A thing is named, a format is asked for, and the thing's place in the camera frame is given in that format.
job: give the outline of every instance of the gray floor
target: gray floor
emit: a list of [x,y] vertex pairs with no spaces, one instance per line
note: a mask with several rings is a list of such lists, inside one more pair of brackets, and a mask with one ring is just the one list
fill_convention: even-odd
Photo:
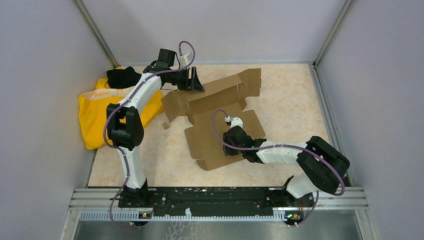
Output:
[[110,221],[80,221],[75,240],[358,240],[354,211],[319,211],[300,228],[279,222],[149,222],[121,229]]

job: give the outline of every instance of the wall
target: wall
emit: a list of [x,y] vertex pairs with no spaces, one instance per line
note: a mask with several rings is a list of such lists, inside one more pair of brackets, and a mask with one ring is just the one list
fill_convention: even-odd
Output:
[[381,239],[422,239],[424,1],[357,1],[319,67]]
[[346,0],[83,0],[121,65],[191,42],[196,63],[315,60]]
[[56,240],[93,156],[77,96],[111,65],[71,0],[0,12],[0,238]]

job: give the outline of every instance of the white connector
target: white connector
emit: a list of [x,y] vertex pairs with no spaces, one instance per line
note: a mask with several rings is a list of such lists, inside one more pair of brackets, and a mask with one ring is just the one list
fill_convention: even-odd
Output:
[[179,64],[181,68],[184,68],[185,66],[189,65],[191,59],[193,58],[193,53],[186,53],[178,57]]

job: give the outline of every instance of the small cardboard piece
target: small cardboard piece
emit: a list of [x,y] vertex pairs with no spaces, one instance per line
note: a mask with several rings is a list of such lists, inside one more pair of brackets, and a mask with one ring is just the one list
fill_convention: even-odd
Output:
[[[243,156],[225,156],[223,145],[212,132],[211,119],[215,110],[223,109],[229,116],[243,120],[243,129],[253,138],[264,138],[265,132],[254,110],[243,111],[246,97],[258,97],[261,90],[261,69],[253,68],[238,74],[203,84],[205,92],[171,91],[162,98],[169,122],[178,116],[187,116],[192,127],[184,133],[191,157],[210,171],[240,160]],[[224,115],[218,113],[213,120],[216,132],[222,134],[229,127]]]

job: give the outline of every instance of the floor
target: floor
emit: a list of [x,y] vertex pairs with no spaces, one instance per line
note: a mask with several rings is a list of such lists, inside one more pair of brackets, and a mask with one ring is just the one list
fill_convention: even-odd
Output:
[[[265,138],[273,142],[297,143],[316,135],[328,140],[307,64],[198,65],[197,72],[200,81],[206,83],[248,68],[262,68],[260,96],[248,97],[246,110],[255,110]],[[144,67],[134,69],[141,73]],[[257,164],[247,160],[205,171],[190,156],[184,135],[184,129],[192,126],[187,117],[178,117],[168,129],[163,128],[164,122],[167,122],[164,113],[156,116],[144,129],[144,140],[139,146],[149,186],[281,186],[291,175],[301,173],[299,167],[292,165]],[[100,147],[88,185],[120,186],[123,182],[118,153],[115,149]]]

